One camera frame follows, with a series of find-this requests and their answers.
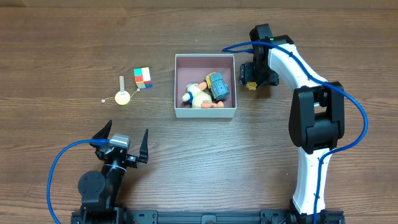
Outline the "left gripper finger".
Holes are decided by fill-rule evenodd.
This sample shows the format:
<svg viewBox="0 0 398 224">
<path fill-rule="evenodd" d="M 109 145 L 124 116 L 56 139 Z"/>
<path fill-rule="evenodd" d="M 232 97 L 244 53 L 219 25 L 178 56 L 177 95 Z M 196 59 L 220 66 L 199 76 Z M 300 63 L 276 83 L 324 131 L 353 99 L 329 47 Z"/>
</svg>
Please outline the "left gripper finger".
<svg viewBox="0 0 398 224">
<path fill-rule="evenodd" d="M 112 127 L 112 120 L 110 119 L 106 125 L 99 130 L 92 138 L 93 139 L 107 139 Z"/>
<path fill-rule="evenodd" d="M 139 162 L 140 163 L 145 163 L 145 164 L 148 162 L 148 159 L 149 159 L 148 145 L 147 145 L 147 143 L 148 143 L 148 135 L 149 135 L 149 130 L 146 129 L 144 137 L 143 137 L 142 142 L 141 142 L 140 149 L 139 149 L 139 153 L 140 153 L 139 154 Z"/>
</svg>

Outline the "colourful two-by-two puzzle cube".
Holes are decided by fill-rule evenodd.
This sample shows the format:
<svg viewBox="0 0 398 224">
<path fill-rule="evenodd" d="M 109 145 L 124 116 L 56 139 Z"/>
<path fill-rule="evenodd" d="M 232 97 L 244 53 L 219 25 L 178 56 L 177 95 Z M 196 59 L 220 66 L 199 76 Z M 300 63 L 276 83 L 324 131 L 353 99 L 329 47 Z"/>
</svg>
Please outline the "colourful two-by-two puzzle cube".
<svg viewBox="0 0 398 224">
<path fill-rule="evenodd" d="M 134 69 L 134 79 L 137 87 L 140 89 L 153 87 L 149 67 Z"/>
</svg>

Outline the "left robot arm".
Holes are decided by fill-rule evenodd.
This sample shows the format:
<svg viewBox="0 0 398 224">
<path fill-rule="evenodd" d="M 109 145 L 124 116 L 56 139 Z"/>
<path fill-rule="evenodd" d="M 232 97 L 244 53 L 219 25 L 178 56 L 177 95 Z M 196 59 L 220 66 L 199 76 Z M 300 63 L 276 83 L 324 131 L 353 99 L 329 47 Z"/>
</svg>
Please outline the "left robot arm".
<svg viewBox="0 0 398 224">
<path fill-rule="evenodd" d="M 100 171 L 91 170 L 81 176 L 78 191 L 81 194 L 81 207 L 72 213 L 72 224 L 135 223 L 131 211 L 116 203 L 123 177 L 128 167 L 137 168 L 138 163 L 146 164 L 148 154 L 148 135 L 146 130 L 139 148 L 139 155 L 129 153 L 130 138 L 122 134 L 109 136 L 112 121 L 98 131 L 90 145 L 95 155 L 104 162 Z"/>
</svg>

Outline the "yellow and grey toy truck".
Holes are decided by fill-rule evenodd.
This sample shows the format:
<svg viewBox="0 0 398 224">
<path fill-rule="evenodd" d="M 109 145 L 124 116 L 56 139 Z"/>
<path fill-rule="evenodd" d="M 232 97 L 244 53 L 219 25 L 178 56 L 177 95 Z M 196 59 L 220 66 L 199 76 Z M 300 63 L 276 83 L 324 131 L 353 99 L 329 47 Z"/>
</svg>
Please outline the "yellow and grey toy truck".
<svg viewBox="0 0 398 224">
<path fill-rule="evenodd" d="M 223 101 L 229 97 L 228 85 L 220 72 L 209 73 L 205 82 L 214 101 Z"/>
</svg>

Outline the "plush duck toy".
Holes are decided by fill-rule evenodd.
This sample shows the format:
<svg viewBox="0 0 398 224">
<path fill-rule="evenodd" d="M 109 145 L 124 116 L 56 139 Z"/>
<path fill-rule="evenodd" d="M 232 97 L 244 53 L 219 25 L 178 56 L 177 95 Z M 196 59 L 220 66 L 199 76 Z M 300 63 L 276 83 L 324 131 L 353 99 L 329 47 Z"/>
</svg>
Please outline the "plush duck toy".
<svg viewBox="0 0 398 224">
<path fill-rule="evenodd" d="M 206 82 L 191 83 L 187 85 L 187 92 L 182 96 L 182 101 L 189 103 L 192 108 L 224 108 L 222 101 L 213 102 L 209 93 L 205 92 L 207 88 Z"/>
</svg>

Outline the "round golden cookie toy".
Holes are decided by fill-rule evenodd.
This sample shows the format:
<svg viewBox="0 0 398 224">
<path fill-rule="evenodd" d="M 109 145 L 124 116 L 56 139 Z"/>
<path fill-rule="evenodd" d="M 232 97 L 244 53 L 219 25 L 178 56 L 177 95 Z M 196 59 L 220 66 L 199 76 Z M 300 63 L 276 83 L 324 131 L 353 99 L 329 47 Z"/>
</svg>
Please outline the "round golden cookie toy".
<svg viewBox="0 0 398 224">
<path fill-rule="evenodd" d="M 249 90 L 256 90 L 257 89 L 257 83 L 256 82 L 247 82 L 246 83 L 246 87 L 249 89 Z"/>
</svg>

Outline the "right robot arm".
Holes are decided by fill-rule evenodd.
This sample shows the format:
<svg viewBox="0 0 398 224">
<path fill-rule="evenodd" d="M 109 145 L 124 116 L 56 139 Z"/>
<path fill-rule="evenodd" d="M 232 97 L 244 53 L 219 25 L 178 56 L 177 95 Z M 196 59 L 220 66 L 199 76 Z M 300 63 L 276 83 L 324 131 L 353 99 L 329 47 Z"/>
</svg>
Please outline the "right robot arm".
<svg viewBox="0 0 398 224">
<path fill-rule="evenodd" d="M 240 67 L 241 84 L 250 90 L 276 86 L 283 80 L 292 91 L 289 134 L 298 148 L 298 176 L 290 203 L 289 223 L 310 223 L 326 219 L 324 189 L 330 152 L 344 135 L 344 99 L 340 82 L 319 76 L 299 55 L 287 35 L 274 36 L 269 24 L 250 33 L 254 45 L 252 62 Z"/>
</svg>

